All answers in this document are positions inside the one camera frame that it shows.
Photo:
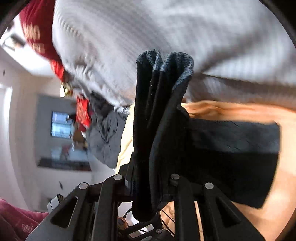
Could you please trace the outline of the dark grey buttoned jacket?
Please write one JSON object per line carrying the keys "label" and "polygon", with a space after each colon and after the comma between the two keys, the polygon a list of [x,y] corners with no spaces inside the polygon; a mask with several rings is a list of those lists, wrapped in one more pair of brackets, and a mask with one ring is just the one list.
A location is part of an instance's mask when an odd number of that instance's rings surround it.
{"label": "dark grey buttoned jacket", "polygon": [[114,169],[121,151],[121,137],[128,115],[115,111],[114,106],[94,92],[90,94],[89,102],[93,114],[86,130],[88,147],[97,160]]}

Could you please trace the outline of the grey framed wall window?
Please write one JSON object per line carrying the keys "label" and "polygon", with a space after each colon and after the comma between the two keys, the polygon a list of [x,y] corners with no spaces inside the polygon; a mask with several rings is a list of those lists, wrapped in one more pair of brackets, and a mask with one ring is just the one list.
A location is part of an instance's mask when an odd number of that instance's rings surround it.
{"label": "grey framed wall window", "polygon": [[75,128],[67,120],[74,114],[72,99],[39,95],[35,121],[35,158],[40,168],[90,171],[87,152],[76,147]]}

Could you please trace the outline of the grey white striped duvet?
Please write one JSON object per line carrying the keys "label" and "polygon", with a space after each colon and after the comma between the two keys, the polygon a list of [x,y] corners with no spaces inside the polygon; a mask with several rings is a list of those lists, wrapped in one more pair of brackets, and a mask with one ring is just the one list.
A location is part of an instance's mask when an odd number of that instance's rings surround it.
{"label": "grey white striped duvet", "polygon": [[134,102],[136,59],[194,59],[185,97],[295,108],[295,29],[270,1],[56,1],[52,39],[86,92]]}

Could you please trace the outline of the peach orange blanket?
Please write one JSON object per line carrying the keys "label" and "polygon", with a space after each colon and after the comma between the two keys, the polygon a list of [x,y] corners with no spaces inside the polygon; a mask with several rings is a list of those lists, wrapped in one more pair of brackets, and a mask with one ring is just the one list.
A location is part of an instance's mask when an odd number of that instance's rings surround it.
{"label": "peach orange blanket", "polygon": [[[203,222],[212,183],[218,222],[231,227],[247,218],[260,240],[275,240],[295,209],[295,111],[275,105],[199,101],[161,102],[130,108],[117,169],[128,164],[132,214],[141,222],[158,215],[180,190],[188,218]],[[198,198],[191,185],[202,189]]]}

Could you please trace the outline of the dark red garment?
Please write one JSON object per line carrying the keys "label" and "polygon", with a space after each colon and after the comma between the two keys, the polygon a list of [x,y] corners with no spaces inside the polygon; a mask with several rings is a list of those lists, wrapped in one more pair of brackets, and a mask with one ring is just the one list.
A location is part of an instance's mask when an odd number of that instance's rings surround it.
{"label": "dark red garment", "polygon": [[28,235],[48,216],[15,207],[1,198],[1,240],[26,240]]}

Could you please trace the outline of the red hanging decoration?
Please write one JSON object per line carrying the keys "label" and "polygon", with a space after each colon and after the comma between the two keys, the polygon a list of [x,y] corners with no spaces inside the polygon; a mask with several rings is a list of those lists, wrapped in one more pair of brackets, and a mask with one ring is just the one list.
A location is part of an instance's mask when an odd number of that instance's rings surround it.
{"label": "red hanging decoration", "polygon": [[79,130],[86,132],[91,125],[90,102],[84,96],[79,95],[76,98],[76,122],[79,124]]}

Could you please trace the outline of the red embroidered cushion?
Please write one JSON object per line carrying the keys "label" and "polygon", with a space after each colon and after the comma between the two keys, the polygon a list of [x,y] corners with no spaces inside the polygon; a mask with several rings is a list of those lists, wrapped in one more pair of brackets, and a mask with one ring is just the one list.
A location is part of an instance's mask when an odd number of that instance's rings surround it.
{"label": "red embroidered cushion", "polygon": [[23,34],[29,46],[46,58],[51,70],[65,82],[65,69],[52,41],[55,1],[30,1],[19,13]]}

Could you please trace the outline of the black pants with patterned waistband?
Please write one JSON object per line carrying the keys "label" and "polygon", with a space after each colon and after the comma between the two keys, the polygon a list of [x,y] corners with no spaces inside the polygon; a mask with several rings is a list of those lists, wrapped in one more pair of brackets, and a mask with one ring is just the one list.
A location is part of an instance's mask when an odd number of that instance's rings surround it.
{"label": "black pants with patterned waistband", "polygon": [[166,59],[158,51],[137,58],[133,121],[132,213],[154,217],[171,174],[216,185],[231,201],[261,208],[271,188],[280,151],[276,123],[191,118],[181,106],[193,75],[193,58]]}

